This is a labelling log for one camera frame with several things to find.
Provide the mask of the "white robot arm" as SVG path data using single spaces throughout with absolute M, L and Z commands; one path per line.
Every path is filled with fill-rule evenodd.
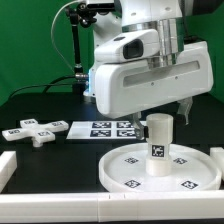
M 224 0 L 86 0 L 98 21 L 90 89 L 98 111 L 127 116 L 139 139 L 145 110 L 178 101 L 187 118 L 192 98 L 213 86 L 207 42 L 184 34 L 188 16 L 208 14 Z

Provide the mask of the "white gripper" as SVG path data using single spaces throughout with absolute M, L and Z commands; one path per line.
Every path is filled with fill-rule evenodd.
M 95 75 L 96 105 L 112 119 L 132 114 L 136 138 L 143 140 L 140 111 L 178 101 L 178 117 L 188 125 L 192 96 L 209 92 L 212 85 L 207 43 L 197 42 L 186 45 L 172 66 L 150 69 L 146 59 L 101 65 Z

